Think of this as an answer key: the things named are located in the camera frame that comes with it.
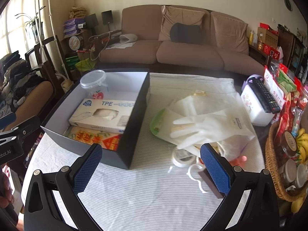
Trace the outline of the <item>white plastic scissors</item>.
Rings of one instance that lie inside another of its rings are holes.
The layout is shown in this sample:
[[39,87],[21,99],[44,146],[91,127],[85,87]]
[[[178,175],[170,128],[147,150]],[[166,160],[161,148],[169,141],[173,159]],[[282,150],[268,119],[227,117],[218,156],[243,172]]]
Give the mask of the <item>white plastic scissors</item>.
[[202,172],[205,169],[205,165],[202,163],[199,157],[196,157],[196,161],[194,164],[190,165],[187,170],[188,177],[198,184],[199,190],[203,193],[210,193],[208,186],[204,188],[205,182],[201,178],[199,172]]

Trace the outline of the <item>brown sofa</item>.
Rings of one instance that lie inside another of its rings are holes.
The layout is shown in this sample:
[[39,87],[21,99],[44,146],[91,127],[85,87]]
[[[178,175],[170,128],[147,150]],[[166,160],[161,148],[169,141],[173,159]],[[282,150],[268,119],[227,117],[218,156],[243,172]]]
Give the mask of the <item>brown sofa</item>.
[[264,66],[249,56],[247,23],[203,8],[138,5],[122,11],[122,36],[127,48],[101,49],[106,64],[196,67],[250,76]]

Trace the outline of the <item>black storage box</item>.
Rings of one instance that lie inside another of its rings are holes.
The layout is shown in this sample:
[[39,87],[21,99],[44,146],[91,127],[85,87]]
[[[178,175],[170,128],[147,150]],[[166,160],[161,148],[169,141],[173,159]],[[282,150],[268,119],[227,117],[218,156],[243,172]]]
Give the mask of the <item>black storage box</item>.
[[[104,101],[124,98],[135,101],[135,105],[117,150],[103,149],[100,162],[128,170],[149,100],[150,74],[146,69],[107,69],[106,81],[109,94],[104,96]],[[69,127],[69,118],[85,96],[85,89],[82,89],[79,81],[76,82],[41,124],[41,128],[55,143],[77,155],[84,155],[90,145],[69,139],[64,133]]]

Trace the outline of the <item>bananas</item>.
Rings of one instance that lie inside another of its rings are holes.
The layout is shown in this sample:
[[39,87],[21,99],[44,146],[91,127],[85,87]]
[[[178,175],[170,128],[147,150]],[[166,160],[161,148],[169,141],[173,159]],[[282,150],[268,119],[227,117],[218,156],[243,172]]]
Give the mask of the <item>bananas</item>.
[[305,132],[304,128],[299,130],[298,136],[296,137],[296,144],[300,154],[301,163],[306,162],[308,154],[308,134]]

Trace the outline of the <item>black remote control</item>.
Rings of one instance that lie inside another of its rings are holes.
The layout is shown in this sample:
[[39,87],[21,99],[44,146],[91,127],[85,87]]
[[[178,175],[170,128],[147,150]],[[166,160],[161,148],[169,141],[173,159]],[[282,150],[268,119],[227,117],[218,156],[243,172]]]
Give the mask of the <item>black remote control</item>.
[[253,78],[249,86],[256,95],[259,103],[261,104],[264,112],[277,114],[280,112],[280,107],[269,90],[265,87],[262,81]]

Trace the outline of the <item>red snack bags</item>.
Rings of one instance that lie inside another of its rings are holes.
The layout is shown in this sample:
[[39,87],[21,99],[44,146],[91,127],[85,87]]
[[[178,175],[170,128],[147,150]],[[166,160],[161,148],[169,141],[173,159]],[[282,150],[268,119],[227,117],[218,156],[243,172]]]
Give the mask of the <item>red snack bags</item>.
[[271,123],[278,123],[278,134],[290,132],[298,138],[304,133],[300,122],[307,108],[307,90],[284,64],[276,61],[265,67],[264,84],[279,106]]

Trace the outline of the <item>green plastic plate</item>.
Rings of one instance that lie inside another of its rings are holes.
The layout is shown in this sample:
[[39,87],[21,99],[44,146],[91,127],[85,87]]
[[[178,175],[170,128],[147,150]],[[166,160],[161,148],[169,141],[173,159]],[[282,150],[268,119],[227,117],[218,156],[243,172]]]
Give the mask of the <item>green plastic plate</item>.
[[160,110],[150,123],[151,133],[161,140],[176,144],[176,140],[170,137],[174,120],[175,116],[168,109]]

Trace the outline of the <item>TPE glove box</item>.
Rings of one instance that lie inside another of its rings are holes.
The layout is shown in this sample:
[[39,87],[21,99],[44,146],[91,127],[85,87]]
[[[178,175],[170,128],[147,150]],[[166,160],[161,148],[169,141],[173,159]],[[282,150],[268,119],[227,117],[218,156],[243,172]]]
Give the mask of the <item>TPE glove box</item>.
[[69,119],[72,126],[122,134],[134,101],[84,99]]

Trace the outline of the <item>wooden chair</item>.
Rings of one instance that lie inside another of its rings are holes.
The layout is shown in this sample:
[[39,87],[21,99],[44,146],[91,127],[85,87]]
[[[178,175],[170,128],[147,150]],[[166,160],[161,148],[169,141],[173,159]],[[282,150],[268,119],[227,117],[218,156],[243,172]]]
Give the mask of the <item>wooden chair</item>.
[[59,73],[51,59],[51,56],[48,52],[47,45],[50,43],[55,43],[56,47],[59,47],[60,50],[60,60],[64,60],[64,52],[62,50],[60,41],[58,36],[49,37],[42,41],[43,49],[41,49],[40,44],[34,46],[34,48],[30,49],[28,52],[25,53],[26,61],[30,63],[30,55],[35,55],[35,60],[37,65],[32,68],[33,71],[39,71],[43,78],[49,81],[54,89],[54,97],[60,99],[64,94],[65,90],[62,87],[62,82],[66,80],[66,77]]

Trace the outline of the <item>white rubber glove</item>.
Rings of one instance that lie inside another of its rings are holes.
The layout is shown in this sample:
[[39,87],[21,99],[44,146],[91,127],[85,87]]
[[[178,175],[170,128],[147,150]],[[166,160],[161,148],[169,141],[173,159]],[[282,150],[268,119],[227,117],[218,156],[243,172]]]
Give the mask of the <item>white rubber glove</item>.
[[200,142],[218,143],[224,152],[241,152],[255,134],[246,126],[240,112],[234,108],[177,119],[170,137],[185,137],[179,147]]

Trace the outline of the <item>black lumbar cushion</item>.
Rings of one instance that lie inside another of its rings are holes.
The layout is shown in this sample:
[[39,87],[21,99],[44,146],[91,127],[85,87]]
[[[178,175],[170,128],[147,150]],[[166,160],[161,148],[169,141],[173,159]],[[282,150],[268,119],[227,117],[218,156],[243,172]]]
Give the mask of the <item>black lumbar cushion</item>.
[[175,43],[202,44],[202,30],[198,25],[175,23],[170,30],[170,39]]

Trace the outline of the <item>striped white tablecloth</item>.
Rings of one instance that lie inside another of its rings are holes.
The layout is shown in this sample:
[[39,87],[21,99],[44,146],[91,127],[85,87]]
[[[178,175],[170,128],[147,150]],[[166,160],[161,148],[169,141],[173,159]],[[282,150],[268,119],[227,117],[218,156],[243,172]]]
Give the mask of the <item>striped white tablecloth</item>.
[[[110,89],[120,89],[137,99],[137,93],[146,80],[146,72],[110,72],[106,78]],[[202,193],[198,182],[189,178],[188,168],[179,168],[171,160],[175,145],[156,137],[150,123],[161,118],[160,131],[170,139],[172,123],[184,116],[171,113],[168,107],[174,101],[192,95],[195,90],[205,91],[214,100],[237,101],[241,104],[242,120],[251,132],[254,128],[247,116],[240,96],[244,78],[215,78],[189,74],[148,73],[149,89],[141,106],[146,106],[137,143],[128,170],[99,163],[84,192],[78,197],[90,215],[103,230],[200,230],[213,215],[222,199],[218,199],[203,182],[208,193]],[[80,104],[84,93],[80,85],[64,99],[44,125],[45,134],[30,161],[22,188],[25,202],[33,172],[58,172],[65,165],[72,165],[89,148],[63,134],[68,119]]]

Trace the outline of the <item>colourful flat package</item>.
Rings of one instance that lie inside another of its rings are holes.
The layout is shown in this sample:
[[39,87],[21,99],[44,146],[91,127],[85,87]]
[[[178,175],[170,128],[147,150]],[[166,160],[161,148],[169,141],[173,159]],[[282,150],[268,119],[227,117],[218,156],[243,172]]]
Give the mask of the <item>colourful flat package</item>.
[[72,140],[76,140],[88,145],[97,143],[100,144],[102,148],[112,151],[117,150],[120,139],[122,137],[121,134],[92,130],[76,126],[70,126],[64,135]]

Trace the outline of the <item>clear plastic bag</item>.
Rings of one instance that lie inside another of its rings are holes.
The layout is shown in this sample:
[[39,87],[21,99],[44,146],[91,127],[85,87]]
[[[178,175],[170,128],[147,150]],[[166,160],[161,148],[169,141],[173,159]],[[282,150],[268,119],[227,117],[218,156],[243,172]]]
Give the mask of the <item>clear plastic bag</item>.
[[[166,109],[168,109],[175,116],[175,120],[177,120],[177,119],[189,117],[189,116],[213,113],[213,112],[220,111],[223,109],[228,109],[231,107],[236,108],[240,112],[243,118],[243,121],[244,121],[244,117],[243,117],[244,109],[243,109],[243,105],[241,102],[241,98],[238,93],[235,94],[234,98],[231,98],[229,100],[211,98],[208,95],[201,95],[201,94],[190,95],[181,100],[171,103]],[[184,141],[185,137],[179,137],[179,138],[174,138],[174,139],[177,142],[178,149],[185,149],[186,151],[189,151],[198,157],[200,157],[201,146],[203,144],[206,144],[206,143],[200,142],[197,144],[193,144],[193,145],[181,148],[179,147],[179,145]],[[236,159],[237,157],[240,156],[240,154],[243,151],[242,150],[241,152],[224,152],[224,150],[220,149],[220,146],[218,146],[218,143],[214,142],[214,143],[209,143],[209,144],[215,144],[218,148],[218,152],[220,153],[220,155],[225,157],[228,161]]]

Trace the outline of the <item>wicker basket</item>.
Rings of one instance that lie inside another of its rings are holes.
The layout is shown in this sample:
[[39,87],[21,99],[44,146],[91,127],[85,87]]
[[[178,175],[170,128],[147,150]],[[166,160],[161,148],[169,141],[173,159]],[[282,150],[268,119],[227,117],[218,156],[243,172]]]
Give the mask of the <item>wicker basket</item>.
[[307,182],[301,189],[295,189],[294,191],[291,191],[291,193],[286,192],[281,177],[278,173],[278,160],[276,158],[274,145],[274,138],[276,136],[278,126],[279,123],[275,122],[269,128],[268,137],[265,144],[265,167],[270,171],[277,197],[287,202],[294,202],[300,197],[305,198],[307,196]]

